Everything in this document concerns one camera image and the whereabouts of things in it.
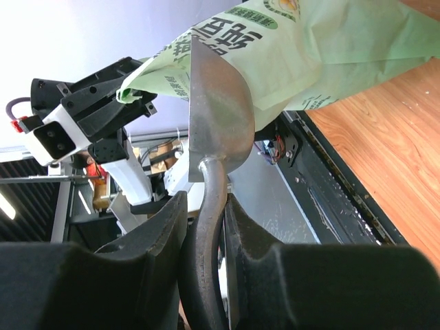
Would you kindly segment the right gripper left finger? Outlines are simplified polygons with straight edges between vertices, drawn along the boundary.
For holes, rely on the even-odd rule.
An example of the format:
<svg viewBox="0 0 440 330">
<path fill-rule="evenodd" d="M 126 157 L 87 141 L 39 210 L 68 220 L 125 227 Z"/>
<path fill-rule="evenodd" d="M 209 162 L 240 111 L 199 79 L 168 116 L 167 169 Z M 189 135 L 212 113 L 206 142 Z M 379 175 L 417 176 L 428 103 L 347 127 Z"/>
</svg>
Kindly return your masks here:
<svg viewBox="0 0 440 330">
<path fill-rule="evenodd" d="M 176 329 L 187 196 L 96 252 L 1 244 L 2 329 Z"/>
</svg>

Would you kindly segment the green cat litter bag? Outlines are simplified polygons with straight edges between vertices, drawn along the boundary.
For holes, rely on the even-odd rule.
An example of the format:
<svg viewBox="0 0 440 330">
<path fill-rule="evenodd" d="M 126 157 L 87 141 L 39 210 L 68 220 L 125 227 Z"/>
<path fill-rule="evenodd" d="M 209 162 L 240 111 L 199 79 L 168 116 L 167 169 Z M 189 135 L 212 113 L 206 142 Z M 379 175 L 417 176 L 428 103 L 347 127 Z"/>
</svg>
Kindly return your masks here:
<svg viewBox="0 0 440 330">
<path fill-rule="evenodd" d="M 439 22 L 400 1 L 247 1 L 148 58 L 119 102 L 137 91 L 187 100 L 192 39 L 241 73 L 262 129 L 284 110 L 325 107 L 437 57 Z"/>
</svg>

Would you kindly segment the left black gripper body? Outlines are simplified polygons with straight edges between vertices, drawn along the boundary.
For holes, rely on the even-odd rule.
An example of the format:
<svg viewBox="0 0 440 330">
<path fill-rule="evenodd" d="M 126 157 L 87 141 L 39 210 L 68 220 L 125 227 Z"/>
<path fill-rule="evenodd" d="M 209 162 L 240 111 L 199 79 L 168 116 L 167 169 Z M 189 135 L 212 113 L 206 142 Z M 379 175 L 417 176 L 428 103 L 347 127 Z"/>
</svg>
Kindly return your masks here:
<svg viewBox="0 0 440 330">
<path fill-rule="evenodd" d="M 130 103 L 117 98 L 124 79 L 141 64 L 125 57 L 77 82 L 35 78 L 30 87 L 32 112 L 44 124 L 57 122 L 68 134 L 79 131 L 90 142 L 97 142 L 139 117 L 157 113 L 155 93 L 137 91 Z"/>
</svg>

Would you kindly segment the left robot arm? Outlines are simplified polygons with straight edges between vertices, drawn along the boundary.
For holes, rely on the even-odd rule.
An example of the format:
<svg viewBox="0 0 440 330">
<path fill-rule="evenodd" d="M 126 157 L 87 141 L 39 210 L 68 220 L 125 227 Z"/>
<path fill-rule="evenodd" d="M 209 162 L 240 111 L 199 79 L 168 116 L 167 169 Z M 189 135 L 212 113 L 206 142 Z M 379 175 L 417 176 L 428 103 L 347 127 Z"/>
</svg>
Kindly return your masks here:
<svg viewBox="0 0 440 330">
<path fill-rule="evenodd" d="M 40 165 L 57 164 L 88 151 L 136 210 L 152 201 L 153 188 L 124 126 L 153 115 L 156 94 L 137 91 L 134 102 L 123 104 L 117 92 L 140 66 L 140 61 L 126 57 L 77 82 L 35 78 L 30 88 L 33 115 L 19 123 L 25 145 Z"/>
</svg>

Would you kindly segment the metal litter scoop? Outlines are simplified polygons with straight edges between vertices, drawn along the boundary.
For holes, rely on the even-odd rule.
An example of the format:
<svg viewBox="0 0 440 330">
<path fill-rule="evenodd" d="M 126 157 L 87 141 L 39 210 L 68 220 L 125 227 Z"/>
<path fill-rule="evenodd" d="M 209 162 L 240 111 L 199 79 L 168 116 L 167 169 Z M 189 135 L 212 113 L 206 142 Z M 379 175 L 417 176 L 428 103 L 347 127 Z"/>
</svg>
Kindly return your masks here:
<svg viewBox="0 0 440 330">
<path fill-rule="evenodd" d="M 227 329 L 218 279 L 218 246 L 228 198 L 227 175 L 248 158 L 254 142 L 251 93 L 228 61 L 190 41 L 188 180 L 202 182 L 198 217 L 181 248 L 179 292 L 191 329 Z"/>
</svg>

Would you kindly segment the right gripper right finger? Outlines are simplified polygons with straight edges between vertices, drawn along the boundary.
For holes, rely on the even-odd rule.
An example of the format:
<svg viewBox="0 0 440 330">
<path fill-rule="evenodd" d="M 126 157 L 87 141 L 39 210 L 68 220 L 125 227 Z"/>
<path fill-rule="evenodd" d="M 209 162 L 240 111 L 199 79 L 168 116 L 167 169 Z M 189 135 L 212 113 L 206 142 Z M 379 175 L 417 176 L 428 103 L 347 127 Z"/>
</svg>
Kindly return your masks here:
<svg viewBox="0 0 440 330">
<path fill-rule="evenodd" d="M 232 329 L 438 329 L 439 275 L 408 246 L 287 244 L 230 195 Z"/>
</svg>

